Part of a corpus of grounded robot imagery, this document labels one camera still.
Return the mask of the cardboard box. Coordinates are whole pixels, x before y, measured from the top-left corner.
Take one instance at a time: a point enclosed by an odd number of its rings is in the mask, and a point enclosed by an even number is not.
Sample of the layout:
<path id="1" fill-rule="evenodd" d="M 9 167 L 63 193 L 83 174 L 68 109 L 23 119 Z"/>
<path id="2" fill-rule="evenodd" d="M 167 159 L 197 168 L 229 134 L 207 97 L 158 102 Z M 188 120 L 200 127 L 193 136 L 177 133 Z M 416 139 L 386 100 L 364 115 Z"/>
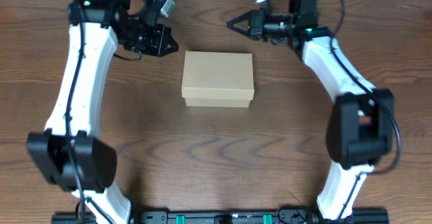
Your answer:
<path id="1" fill-rule="evenodd" d="M 188 107 L 248 108 L 254 98 L 252 54 L 186 51 L 182 97 Z"/>

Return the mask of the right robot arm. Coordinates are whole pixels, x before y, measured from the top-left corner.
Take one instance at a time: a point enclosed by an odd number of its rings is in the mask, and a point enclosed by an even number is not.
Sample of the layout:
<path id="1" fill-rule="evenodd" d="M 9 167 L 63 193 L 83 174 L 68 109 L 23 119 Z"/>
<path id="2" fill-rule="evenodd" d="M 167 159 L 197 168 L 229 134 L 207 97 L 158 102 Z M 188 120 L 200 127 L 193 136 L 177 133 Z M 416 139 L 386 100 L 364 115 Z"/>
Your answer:
<path id="1" fill-rule="evenodd" d="M 394 96 L 378 89 L 349 62 L 335 31 L 319 23 L 318 0 L 290 0 L 287 14 L 274 14 L 269 0 L 230 20 L 227 27 L 252 40 L 287 45 L 318 77 L 333 101 L 325 143 L 330 170 L 312 208 L 279 207 L 278 223 L 388 223 L 383 208 L 355 208 L 354 201 L 366 178 L 377 175 L 384 155 L 401 152 L 394 119 Z"/>

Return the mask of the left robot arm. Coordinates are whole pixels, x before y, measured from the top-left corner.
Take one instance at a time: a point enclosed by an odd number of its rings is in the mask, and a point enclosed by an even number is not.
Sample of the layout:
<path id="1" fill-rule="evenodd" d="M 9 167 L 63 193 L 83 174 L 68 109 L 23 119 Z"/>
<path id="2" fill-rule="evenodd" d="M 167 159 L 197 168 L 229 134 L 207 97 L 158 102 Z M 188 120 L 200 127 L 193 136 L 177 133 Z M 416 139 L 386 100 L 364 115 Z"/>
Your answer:
<path id="1" fill-rule="evenodd" d="M 76 223 L 132 223 L 132 203 L 115 182 L 116 151 L 101 141 L 100 112 L 109 65 L 118 46 L 163 57 L 179 46 L 158 23 L 173 0 L 72 0 L 69 52 L 55 107 L 27 149 L 45 180 L 78 200 Z"/>

